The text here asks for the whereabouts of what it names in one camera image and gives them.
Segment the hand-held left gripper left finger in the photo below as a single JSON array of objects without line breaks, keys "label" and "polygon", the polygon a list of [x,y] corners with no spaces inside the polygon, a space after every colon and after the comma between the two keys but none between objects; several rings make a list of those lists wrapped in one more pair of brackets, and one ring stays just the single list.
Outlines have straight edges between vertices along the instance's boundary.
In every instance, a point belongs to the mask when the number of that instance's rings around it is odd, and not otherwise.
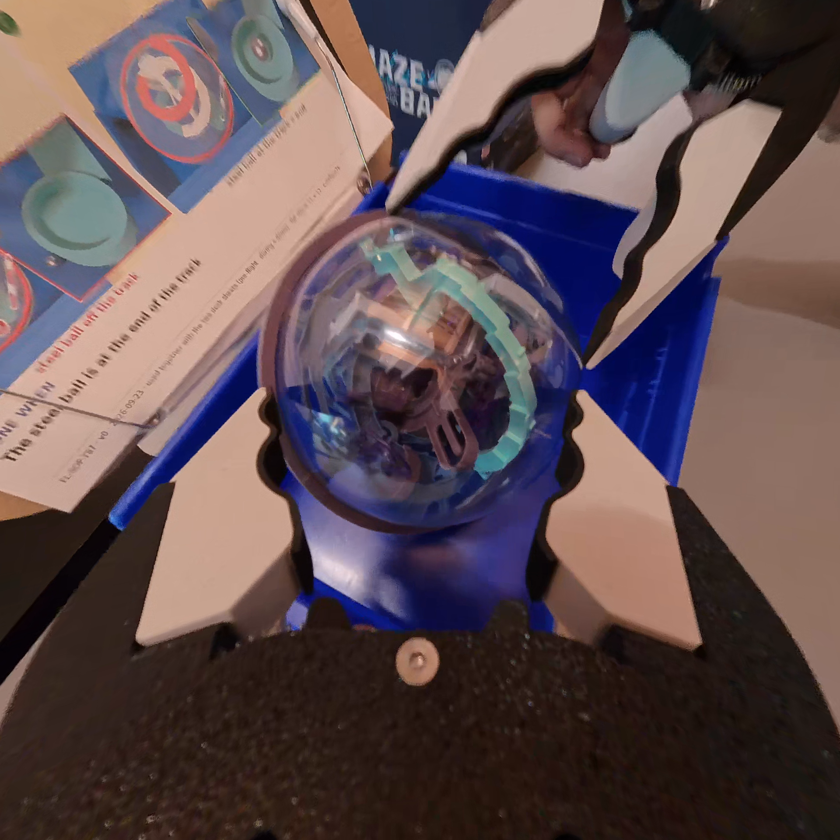
[{"label": "hand-held left gripper left finger", "polygon": [[287,466],[277,404],[259,388],[170,482],[170,506],[135,641],[144,647],[230,625],[243,638],[287,626],[312,590],[312,557]]}]

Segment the dark blue toy box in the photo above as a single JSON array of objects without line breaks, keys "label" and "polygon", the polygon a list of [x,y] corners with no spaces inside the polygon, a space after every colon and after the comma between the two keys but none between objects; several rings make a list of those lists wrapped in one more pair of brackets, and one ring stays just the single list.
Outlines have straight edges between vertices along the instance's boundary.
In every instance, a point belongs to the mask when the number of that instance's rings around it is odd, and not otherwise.
[{"label": "dark blue toy box", "polygon": [[[433,113],[473,34],[510,1],[352,1],[393,123],[397,167]],[[458,152],[456,162],[514,173],[538,149],[532,111],[520,102],[482,146]]]}]

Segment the clear maze ball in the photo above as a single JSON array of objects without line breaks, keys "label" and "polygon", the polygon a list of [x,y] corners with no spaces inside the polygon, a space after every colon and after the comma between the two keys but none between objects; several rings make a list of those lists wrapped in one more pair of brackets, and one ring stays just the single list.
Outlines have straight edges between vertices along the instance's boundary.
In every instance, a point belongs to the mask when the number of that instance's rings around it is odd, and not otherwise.
[{"label": "clear maze ball", "polygon": [[382,209],[289,265],[259,365],[291,474],[342,519],[394,534],[481,519],[552,472],[582,373],[565,302],[519,242]]}]

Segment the blue plastic bin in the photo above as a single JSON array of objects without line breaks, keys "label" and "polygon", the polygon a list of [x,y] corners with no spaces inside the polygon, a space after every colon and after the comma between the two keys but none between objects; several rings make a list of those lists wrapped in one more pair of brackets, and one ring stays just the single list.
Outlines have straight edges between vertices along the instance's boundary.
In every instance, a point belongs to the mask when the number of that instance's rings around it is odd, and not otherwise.
[{"label": "blue plastic bin", "polygon": [[[523,245],[547,273],[587,338],[617,288],[613,251],[635,211],[497,171],[452,164],[418,207],[489,223]],[[720,281],[717,245],[582,387],[670,485],[679,477]],[[246,342],[184,423],[109,515],[128,536],[117,546],[155,561],[170,482],[258,390],[259,338]],[[487,518],[426,537],[365,530],[331,513],[287,473],[314,568],[313,593],[287,615],[300,628],[314,598],[339,600],[352,623],[396,632],[478,631],[495,607],[528,604],[532,627],[552,631],[546,607],[527,593],[526,565],[538,515],[559,491],[544,476]]]}]

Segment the illustrated instruction sheet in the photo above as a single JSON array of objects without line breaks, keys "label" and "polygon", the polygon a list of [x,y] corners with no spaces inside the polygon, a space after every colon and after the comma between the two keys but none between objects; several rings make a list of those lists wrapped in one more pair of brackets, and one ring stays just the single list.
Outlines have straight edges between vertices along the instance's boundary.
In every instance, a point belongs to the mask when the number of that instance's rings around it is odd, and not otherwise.
[{"label": "illustrated instruction sheet", "polygon": [[[269,257],[282,267],[298,246],[286,237],[319,209],[329,188],[359,192],[361,159],[333,76],[314,42],[319,29],[305,15],[293,18],[278,2],[163,2],[145,20],[106,36],[100,47],[70,65],[95,124],[128,159],[119,164],[72,118],[59,116],[22,150],[2,156],[2,388],[43,396],[92,412],[142,422],[152,416],[159,378],[188,361],[188,342],[205,338],[209,322],[229,316],[245,283],[261,286],[259,269]],[[296,141],[326,141],[323,171],[286,183]],[[246,236],[245,266],[215,285],[215,248],[200,234],[186,238],[186,254],[170,252],[169,267],[154,263],[140,277],[108,275],[162,228],[173,213],[189,214],[225,178],[228,193],[255,209],[249,186],[269,169],[283,191],[280,224],[268,222],[264,244]],[[322,221],[314,232],[322,228]],[[174,350],[143,371],[142,340],[175,338]],[[2,395],[1,480],[23,495],[22,466],[35,467],[46,483],[58,478],[39,503],[64,501],[73,511],[82,470],[94,456],[117,448],[116,425]]]}]

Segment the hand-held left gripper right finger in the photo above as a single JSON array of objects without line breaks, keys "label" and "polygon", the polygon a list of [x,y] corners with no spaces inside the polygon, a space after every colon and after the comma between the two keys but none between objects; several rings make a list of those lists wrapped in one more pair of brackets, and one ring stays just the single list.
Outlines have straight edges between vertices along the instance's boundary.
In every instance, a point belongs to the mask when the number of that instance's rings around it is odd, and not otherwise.
[{"label": "hand-held left gripper right finger", "polygon": [[570,400],[527,589],[553,632],[596,647],[618,627],[687,652],[702,644],[669,483],[584,390]]}]

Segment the person's right hand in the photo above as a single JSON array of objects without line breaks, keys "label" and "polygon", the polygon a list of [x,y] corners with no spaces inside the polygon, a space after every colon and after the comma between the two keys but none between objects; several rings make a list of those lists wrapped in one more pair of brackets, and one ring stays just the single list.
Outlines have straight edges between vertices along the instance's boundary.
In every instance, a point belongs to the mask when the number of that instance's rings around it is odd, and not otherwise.
[{"label": "person's right hand", "polygon": [[592,136],[590,120],[629,36],[623,3],[604,1],[595,46],[583,70],[561,87],[532,96],[534,129],[546,154],[578,169],[609,157],[612,146]]}]

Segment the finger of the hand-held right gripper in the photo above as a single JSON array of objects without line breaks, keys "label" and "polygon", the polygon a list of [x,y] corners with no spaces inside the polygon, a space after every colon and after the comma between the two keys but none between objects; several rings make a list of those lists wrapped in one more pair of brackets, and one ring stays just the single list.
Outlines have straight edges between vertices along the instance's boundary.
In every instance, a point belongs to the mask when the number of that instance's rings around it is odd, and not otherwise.
[{"label": "finger of the hand-held right gripper", "polygon": [[586,369],[603,362],[714,249],[781,114],[746,100],[668,147],[654,194],[617,247],[613,269],[621,282],[596,321]]},{"label": "finger of the hand-held right gripper", "polygon": [[603,4],[517,1],[475,32],[393,178],[386,212],[399,214],[459,151],[487,142],[514,103],[581,72],[594,51]]}]

